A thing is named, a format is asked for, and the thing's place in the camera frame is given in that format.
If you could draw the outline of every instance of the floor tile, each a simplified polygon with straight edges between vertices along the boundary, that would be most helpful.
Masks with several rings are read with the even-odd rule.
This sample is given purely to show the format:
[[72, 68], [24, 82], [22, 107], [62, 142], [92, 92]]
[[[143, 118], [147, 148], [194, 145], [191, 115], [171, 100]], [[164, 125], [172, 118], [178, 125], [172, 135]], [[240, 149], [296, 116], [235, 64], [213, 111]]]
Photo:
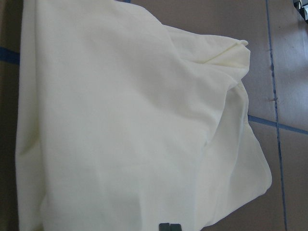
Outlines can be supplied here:
[[0, 47], [20, 51], [22, 0], [0, 1]]
[[0, 62], [0, 230], [17, 231], [15, 140], [19, 66]]
[[242, 206], [202, 231], [283, 231], [283, 207], [276, 128], [250, 123], [272, 173], [272, 186], [257, 199]]
[[308, 227], [308, 135], [280, 130], [288, 231]]
[[132, 0], [163, 24], [198, 34], [244, 39], [251, 51], [250, 71], [243, 83], [249, 97], [249, 114], [275, 121], [270, 49], [265, 1]]
[[279, 122], [308, 130], [308, 24], [290, 0], [269, 0]]

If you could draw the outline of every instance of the cloth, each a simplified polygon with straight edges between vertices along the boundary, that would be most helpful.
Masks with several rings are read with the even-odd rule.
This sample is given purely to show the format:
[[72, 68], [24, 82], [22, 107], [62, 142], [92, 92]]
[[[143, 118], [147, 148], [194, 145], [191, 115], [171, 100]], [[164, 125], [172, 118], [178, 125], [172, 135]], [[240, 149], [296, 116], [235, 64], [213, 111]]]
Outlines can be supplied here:
[[20, 231], [199, 231], [263, 194], [246, 44], [113, 0], [24, 1]]

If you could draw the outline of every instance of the grout line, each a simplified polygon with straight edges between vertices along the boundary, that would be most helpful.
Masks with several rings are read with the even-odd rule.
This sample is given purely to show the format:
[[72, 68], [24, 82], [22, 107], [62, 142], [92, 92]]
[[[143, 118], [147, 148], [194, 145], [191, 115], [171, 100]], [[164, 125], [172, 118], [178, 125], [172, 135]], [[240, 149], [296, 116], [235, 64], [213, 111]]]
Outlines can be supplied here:
[[275, 83], [275, 71], [274, 71], [274, 62], [273, 62], [273, 53], [272, 53], [272, 42], [270, 34], [270, 14], [269, 14], [269, 0], [265, 0], [266, 3], [266, 15], [268, 21], [268, 37], [269, 37], [269, 54], [270, 54], [270, 64], [271, 64], [271, 76], [273, 84], [273, 93], [275, 100], [275, 117], [276, 117], [276, 130], [277, 130], [277, 144], [278, 144], [278, 155], [279, 155], [279, 165], [280, 165], [280, 176], [281, 176], [281, 190], [282, 190], [282, 205], [283, 205], [283, 218], [284, 218], [284, 229], [288, 230], [287, 226], [287, 215], [286, 215], [286, 205], [285, 205], [285, 194], [284, 194], [284, 180], [283, 180], [283, 166], [282, 166], [282, 154], [281, 154], [281, 143], [280, 143], [280, 134], [279, 134], [279, 120], [278, 120], [278, 110], [277, 110], [277, 94], [276, 94], [276, 83]]
[[[273, 121], [270, 121], [270, 120], [267, 120], [267, 119], [262, 119], [260, 117], [256, 117], [256, 116], [252, 116], [252, 115], [248, 115], [248, 121], [268, 125], [268, 126], [271, 126], [271, 127], [277, 126], [276, 122], [273, 122]], [[287, 126], [287, 125], [284, 125], [284, 124], [278, 124], [278, 127], [281, 128], [281, 129], [284, 129], [284, 130], [293, 131], [293, 132], [296, 132], [296, 133], [308, 135], [308, 131], [298, 129], [298, 128], [294, 128], [292, 126]]]
[[0, 61], [19, 65], [20, 54], [0, 47]]

